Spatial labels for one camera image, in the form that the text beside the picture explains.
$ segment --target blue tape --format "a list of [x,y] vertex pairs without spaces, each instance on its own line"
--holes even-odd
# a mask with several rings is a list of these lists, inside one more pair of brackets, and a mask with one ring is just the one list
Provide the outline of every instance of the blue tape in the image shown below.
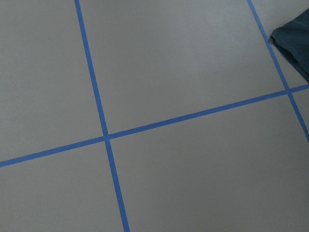
[[110,134],[110,139],[115,139],[115,138],[123,137],[123,136],[126,136],[126,135],[135,134],[135,133],[139,133],[139,132],[142,132],[142,131],[147,131],[147,130],[150,130],[150,129],[163,127],[163,126],[166,126],[166,125],[186,121],[186,120],[196,118],[196,117],[214,114],[214,113],[217,113],[217,112],[220,112],[220,111],[225,111],[225,110],[233,109],[233,108],[236,108],[236,107],[256,103],[256,102],[259,102],[259,101],[264,101],[264,100],[267,100],[267,99],[280,97],[280,96],[283,96],[283,95],[286,95],[286,94],[287,94],[286,91],[283,90],[283,91],[280,91],[280,92],[271,93],[271,94],[267,94],[267,95],[264,95],[264,96],[247,99],[247,100],[244,100],[244,101],[239,101],[239,102],[236,102],[236,103],[233,103],[233,104],[223,105],[223,106],[219,106],[219,107],[212,108],[212,109],[209,109],[209,110],[204,110],[204,111],[196,112],[196,113],[193,113],[193,114],[188,114],[188,115],[168,119],[168,120],[165,120],[165,121],[156,122],[156,123],[149,124],[149,125],[146,125],[146,126],[141,126],[141,127],[137,127],[137,128],[134,128],[134,129],[129,129],[129,130],[117,132],[117,133],[114,133],[114,134]]
[[294,109],[294,111],[295,111],[295,113],[296,113],[296,116],[297,116],[297,118],[298,118],[298,121],[299,121],[299,123],[300,123],[300,125],[301,125],[301,127],[302,127],[302,129],[303,129],[303,131],[304,131],[304,133],[305,133],[305,136],[306,136],[306,138],[307,138],[307,140],[308,140],[308,142],[309,142],[309,134],[308,134],[308,130],[307,130],[306,124],[305,124],[305,122],[304,122],[303,117],[301,116],[301,113],[300,113],[300,111],[299,111],[299,109],[298,109],[298,106],[297,106],[297,104],[296,104],[296,102],[295,102],[295,99],[294,99],[294,97],[293,97],[293,95],[292,95],[292,91],[290,90],[290,88],[289,88],[289,86],[288,86],[288,83],[287,83],[287,81],[286,81],[286,79],[285,79],[285,76],[284,76],[284,74],[283,74],[283,72],[282,72],[282,69],[281,69],[280,64],[279,64],[279,62],[278,62],[278,60],[277,60],[277,57],[276,57],[276,55],[275,55],[275,53],[274,53],[274,50],[273,50],[272,47],[271,47],[271,44],[270,44],[270,42],[269,42],[269,40],[268,40],[268,37],[267,37],[267,35],[266,35],[266,33],[265,33],[265,30],[264,30],[264,28],[263,28],[262,22],[261,22],[261,20],[260,20],[258,14],[257,14],[257,12],[256,12],[256,9],[255,9],[255,7],[254,7],[252,1],[251,1],[251,0],[247,0],[247,2],[248,2],[248,4],[249,4],[249,7],[250,7],[250,9],[251,9],[251,12],[252,12],[252,14],[253,14],[255,20],[256,20],[256,23],[257,23],[257,25],[258,25],[258,27],[259,27],[261,33],[262,33],[263,39],[264,39],[264,41],[265,41],[265,44],[266,44],[266,46],[267,46],[267,48],[268,48],[268,51],[269,51],[271,57],[272,57],[272,60],[273,60],[273,62],[274,62],[274,64],[275,64],[275,66],[276,66],[277,72],[278,72],[278,74],[279,74],[279,76],[280,76],[280,79],[281,79],[281,81],[282,81],[282,83],[283,83],[283,86],[284,86],[285,90],[287,91],[287,94],[288,94],[288,96],[289,96],[289,99],[290,99],[290,102],[291,102],[291,104],[292,104],[292,107],[293,107],[293,109]]
[[302,91],[302,90],[306,90],[306,89],[309,89],[309,85],[304,85],[304,86],[295,87],[295,88],[290,89],[290,91],[291,91],[292,93],[295,93],[295,92]]
[[88,145],[100,143],[100,142],[103,142],[103,141],[104,141],[104,137],[98,137],[98,138],[89,139],[89,140],[85,140],[85,141],[70,144],[70,145],[65,145],[65,146],[53,148],[53,149],[46,150],[46,151],[37,152],[37,153],[31,154],[31,155],[21,156],[21,157],[15,158],[15,159],[5,160],[5,161],[0,162],[0,168],[5,167],[5,166],[9,166],[9,165],[13,165],[13,164],[17,164],[17,163],[21,163],[21,162],[25,162],[25,161],[32,160],[32,159],[34,160],[34,159],[44,157],[44,156],[50,156],[50,155],[60,153],[60,152],[64,152],[64,151],[69,151],[69,150],[80,148],[80,147],[83,147],[83,146],[88,146]]
[[106,146],[107,156],[108,156],[108,160],[109,160],[109,164],[111,168],[112,180],[113,180],[116,197],[118,201],[121,221],[124,227],[124,231],[129,232],[130,228],[129,228],[129,223],[128,223],[127,216],[126,216],[125,204],[124,204],[122,193],[121,193],[115,160],[114,160],[113,153],[112,153],[112,146],[111,146],[110,139],[109,139],[107,124],[106,124],[105,115],[103,111],[102,101],[101,101],[99,90],[98,90],[98,84],[97,84],[96,75],[95,75],[95,71],[94,71],[94,67],[92,63],[92,58],[90,54],[87,34],[86,34],[85,26],[84,26],[84,20],[83,20],[83,15],[82,15],[82,10],[81,10],[79,0],[75,0],[75,7],[76,7],[80,29],[81,29],[87,64],[89,68],[89,74],[90,74],[91,83],[93,87],[93,92],[94,92],[96,103],[97,103],[98,115],[99,115],[100,122],[101,122],[102,132],[105,138],[105,146]]

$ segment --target fabric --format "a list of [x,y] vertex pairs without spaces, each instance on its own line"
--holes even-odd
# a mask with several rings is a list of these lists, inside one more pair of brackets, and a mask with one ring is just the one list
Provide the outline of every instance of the fabric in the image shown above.
[[275,29],[271,38],[275,47],[309,83],[309,9]]

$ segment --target dark green fabric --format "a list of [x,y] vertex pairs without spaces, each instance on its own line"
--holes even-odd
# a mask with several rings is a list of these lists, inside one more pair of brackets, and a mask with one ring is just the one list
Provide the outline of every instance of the dark green fabric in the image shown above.
[[271,38],[275,47],[309,83],[309,9],[275,29]]

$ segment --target white floor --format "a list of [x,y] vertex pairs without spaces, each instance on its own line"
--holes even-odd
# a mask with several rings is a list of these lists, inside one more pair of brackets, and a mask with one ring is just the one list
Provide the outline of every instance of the white floor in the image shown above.
[[0,1],[0,231],[307,232],[309,85],[254,14],[308,7]]

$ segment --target floor tile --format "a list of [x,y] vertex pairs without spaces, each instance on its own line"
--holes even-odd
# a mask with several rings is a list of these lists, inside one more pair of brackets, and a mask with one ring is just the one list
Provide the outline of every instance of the floor tile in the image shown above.
[[3,232],[123,231],[104,143],[0,169]]
[[74,1],[1,1],[0,69],[0,161],[102,136]]
[[81,7],[110,132],[283,89],[245,0]]
[[[252,2],[268,37],[274,29],[290,22],[308,9],[307,0],[252,0]],[[272,47],[290,87],[307,84],[306,80],[293,68],[292,65],[290,65],[280,52],[277,51],[275,46]]]
[[305,121],[307,129],[309,130],[309,90],[307,89],[304,91],[296,92],[293,94],[293,96]]
[[309,144],[287,96],[112,140],[132,231],[305,232]]

